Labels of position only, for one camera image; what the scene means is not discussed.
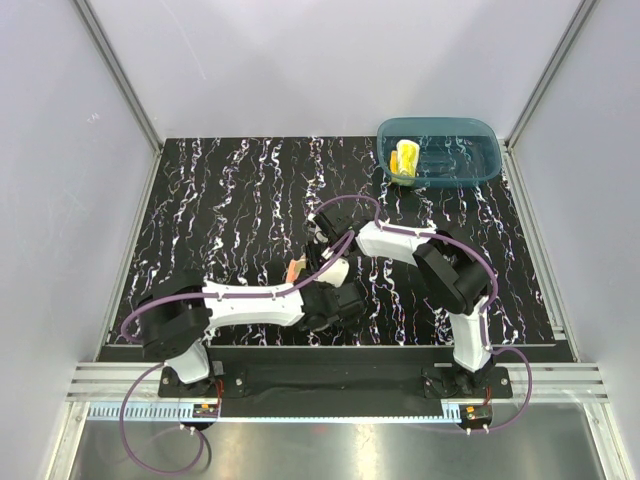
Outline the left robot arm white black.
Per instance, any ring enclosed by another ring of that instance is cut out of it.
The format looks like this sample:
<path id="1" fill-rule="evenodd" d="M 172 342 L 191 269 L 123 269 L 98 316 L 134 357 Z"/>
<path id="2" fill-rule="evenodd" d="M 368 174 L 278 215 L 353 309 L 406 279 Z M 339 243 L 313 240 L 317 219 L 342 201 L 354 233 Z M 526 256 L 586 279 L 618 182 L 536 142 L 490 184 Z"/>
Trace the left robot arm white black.
<path id="1" fill-rule="evenodd" d="M 323 331 L 358 320 L 364 301 L 351 283 L 295 281 L 275 286 L 207 282 L 197 271 L 169 278 L 147 292 L 136 309 L 143 358 L 169 367 L 196 396 L 215 386 L 205 337 L 222 327 L 268 324 Z"/>

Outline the orange blue dotted towel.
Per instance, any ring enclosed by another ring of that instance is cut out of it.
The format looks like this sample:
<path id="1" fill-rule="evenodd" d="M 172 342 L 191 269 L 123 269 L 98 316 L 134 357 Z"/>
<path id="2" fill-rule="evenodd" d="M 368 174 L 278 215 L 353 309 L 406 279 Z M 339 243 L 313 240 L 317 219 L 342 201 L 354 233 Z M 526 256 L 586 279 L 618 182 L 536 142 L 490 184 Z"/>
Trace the orange blue dotted towel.
<path id="1" fill-rule="evenodd" d="M 289 262 L 289 265 L 288 265 L 288 268 L 287 268 L 285 282 L 286 283 L 294 283 L 298 279 L 298 277 L 300 276 L 301 272 L 305 268 L 306 268 L 306 256 L 305 255 L 303 255 L 299 259 L 292 259 Z"/>

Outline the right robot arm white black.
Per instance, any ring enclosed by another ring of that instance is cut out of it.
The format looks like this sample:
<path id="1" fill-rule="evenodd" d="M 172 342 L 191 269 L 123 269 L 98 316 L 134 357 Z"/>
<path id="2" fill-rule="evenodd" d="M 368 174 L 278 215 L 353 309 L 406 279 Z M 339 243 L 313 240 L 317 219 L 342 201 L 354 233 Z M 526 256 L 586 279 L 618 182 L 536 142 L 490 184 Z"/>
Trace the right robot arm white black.
<path id="1" fill-rule="evenodd" d="M 371 219 L 355 220 L 331 199 L 310 213 L 321 239 L 331 244 L 353 235 L 356 250 L 367 257 L 412 265 L 422 275 L 428 299 L 447 312 L 453 339 L 453 365 L 432 368 L 428 386 L 444 397 L 476 396 L 489 387 L 494 368 L 488 334 L 487 310 L 496 299 L 498 281 L 492 266 L 478 249 L 461 240 L 460 232 L 410 228 L 380 220 L 380 208 Z"/>

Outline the yellow crocodile towel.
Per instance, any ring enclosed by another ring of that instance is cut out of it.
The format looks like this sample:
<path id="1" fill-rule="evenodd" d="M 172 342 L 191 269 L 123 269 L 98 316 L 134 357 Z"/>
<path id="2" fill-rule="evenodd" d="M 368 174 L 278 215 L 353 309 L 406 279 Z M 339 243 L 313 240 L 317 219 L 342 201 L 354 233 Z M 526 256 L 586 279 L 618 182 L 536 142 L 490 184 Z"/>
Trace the yellow crocodile towel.
<path id="1" fill-rule="evenodd" d="M 392 181 L 401 186 L 413 185 L 417 178 L 419 156 L 418 143 L 407 139 L 398 141 L 390 158 Z"/>

